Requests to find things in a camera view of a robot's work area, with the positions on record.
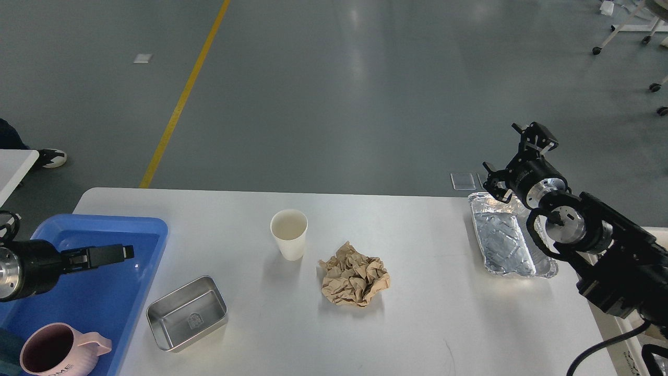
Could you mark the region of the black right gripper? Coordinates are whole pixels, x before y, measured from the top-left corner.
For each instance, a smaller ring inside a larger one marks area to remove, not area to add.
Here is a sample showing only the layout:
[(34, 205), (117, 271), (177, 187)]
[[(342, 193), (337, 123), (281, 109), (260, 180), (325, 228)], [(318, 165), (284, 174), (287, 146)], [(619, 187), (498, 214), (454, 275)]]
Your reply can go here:
[(513, 160), (507, 169), (500, 170), (487, 161), (482, 162), (487, 172), (482, 188), (497, 202), (510, 203), (514, 193), (525, 207), (537, 208), (547, 193), (568, 190), (566, 178), (544, 158), (547, 152), (558, 147), (559, 142), (546, 126), (538, 122), (524, 127), (512, 123), (511, 127), (520, 135), (516, 159), (521, 160)]

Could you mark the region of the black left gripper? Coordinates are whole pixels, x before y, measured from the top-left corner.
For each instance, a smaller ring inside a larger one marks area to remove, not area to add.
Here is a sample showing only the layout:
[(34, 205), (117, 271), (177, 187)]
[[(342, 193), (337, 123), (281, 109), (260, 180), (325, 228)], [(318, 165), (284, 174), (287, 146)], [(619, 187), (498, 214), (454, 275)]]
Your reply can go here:
[(1, 302), (33, 297), (52, 290), (61, 275), (91, 271), (133, 259), (133, 245), (89, 246), (58, 252), (45, 240), (2, 244)]

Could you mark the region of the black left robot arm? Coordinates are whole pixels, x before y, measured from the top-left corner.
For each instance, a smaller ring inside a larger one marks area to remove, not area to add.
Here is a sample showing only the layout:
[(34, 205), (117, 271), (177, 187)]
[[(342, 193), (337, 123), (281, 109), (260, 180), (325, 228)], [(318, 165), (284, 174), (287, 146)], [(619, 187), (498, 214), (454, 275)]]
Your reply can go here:
[(17, 241), (21, 216), (2, 211), (1, 301), (11, 302), (50, 292), (60, 276), (92, 271), (133, 259), (131, 245), (87, 246), (58, 251), (46, 240)]

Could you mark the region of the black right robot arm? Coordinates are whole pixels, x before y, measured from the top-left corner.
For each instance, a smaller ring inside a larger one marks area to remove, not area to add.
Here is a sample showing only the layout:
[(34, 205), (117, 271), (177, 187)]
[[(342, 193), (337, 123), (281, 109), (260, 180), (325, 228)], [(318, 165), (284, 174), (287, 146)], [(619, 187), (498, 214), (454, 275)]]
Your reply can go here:
[(598, 197), (572, 192), (545, 157), (559, 144), (546, 126), (511, 127), (520, 135), (518, 151), (505, 169), (483, 163), (483, 188), (499, 202), (520, 200), (532, 241), (548, 257), (572, 266), (578, 293), (587, 301), (618, 318), (636, 311), (666, 336), (666, 249)]

